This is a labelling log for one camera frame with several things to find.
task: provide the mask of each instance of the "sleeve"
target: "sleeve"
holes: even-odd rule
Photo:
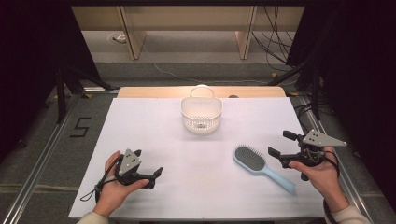
[[[78,224],[108,224],[108,219],[94,212],[87,213]]]
[[[332,217],[340,224],[370,224],[369,219],[362,215],[358,208],[353,205],[340,212],[332,213]]]

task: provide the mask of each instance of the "hairbrush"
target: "hairbrush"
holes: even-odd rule
[[[254,175],[261,175],[261,174],[268,175],[278,185],[280,185],[288,192],[290,193],[294,192],[295,185],[285,177],[278,175],[274,171],[270,170],[265,165],[265,158],[259,151],[249,146],[241,145],[235,150],[233,154],[233,158],[237,163],[245,167]]]

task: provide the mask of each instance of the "person's left hand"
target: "person's left hand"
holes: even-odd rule
[[[106,161],[105,171],[108,169],[110,164],[120,155],[117,151],[108,158]],[[107,176],[114,175],[116,171],[116,166],[113,166]],[[111,213],[122,205],[125,198],[137,189],[145,187],[149,181],[147,179],[142,179],[134,182],[132,185],[124,186],[119,181],[111,181],[104,184],[102,193],[100,195],[99,201],[93,208],[93,212],[102,216],[109,217]]]

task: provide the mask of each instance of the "white plastic basket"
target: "white plastic basket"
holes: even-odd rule
[[[207,88],[212,92],[212,97],[193,96],[198,88]],[[191,90],[190,97],[181,101],[181,114],[187,130],[208,134],[214,132],[220,125],[222,101],[215,97],[215,93],[206,85],[198,85]]]

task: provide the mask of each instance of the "white tabletop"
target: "white tabletop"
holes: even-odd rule
[[[267,153],[299,151],[284,130],[303,133],[289,98],[222,98],[221,124],[210,135],[184,128],[180,98],[114,99],[82,180],[70,217],[95,204],[80,198],[102,177],[116,150],[141,149],[139,174],[163,174],[154,189],[131,194],[112,217],[131,220],[274,220],[322,217],[322,197],[300,173],[283,169]],[[270,169],[296,184],[293,194],[265,175],[252,175],[233,160],[241,144],[260,151]]]

